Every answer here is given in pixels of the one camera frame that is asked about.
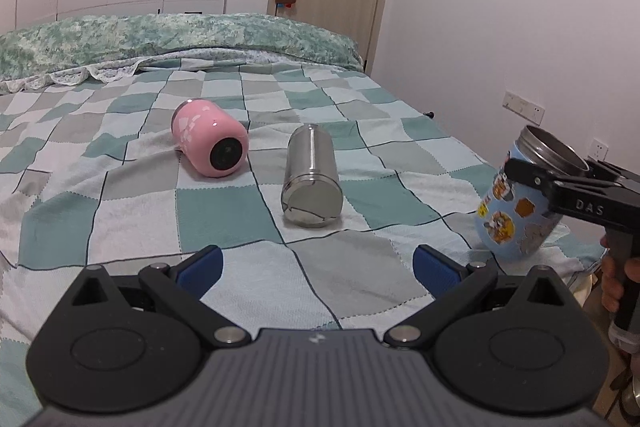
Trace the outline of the right hand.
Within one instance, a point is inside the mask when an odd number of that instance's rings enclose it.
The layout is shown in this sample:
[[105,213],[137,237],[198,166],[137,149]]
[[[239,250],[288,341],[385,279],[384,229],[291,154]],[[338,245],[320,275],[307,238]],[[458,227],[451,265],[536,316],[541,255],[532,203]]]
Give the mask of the right hand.
[[624,293],[620,273],[624,273],[627,279],[638,283],[640,281],[639,259],[629,258],[624,265],[620,265],[613,257],[614,249],[610,245],[607,235],[601,237],[600,244],[608,251],[601,262],[601,303],[608,312],[616,313],[620,307],[620,298],[623,297]]

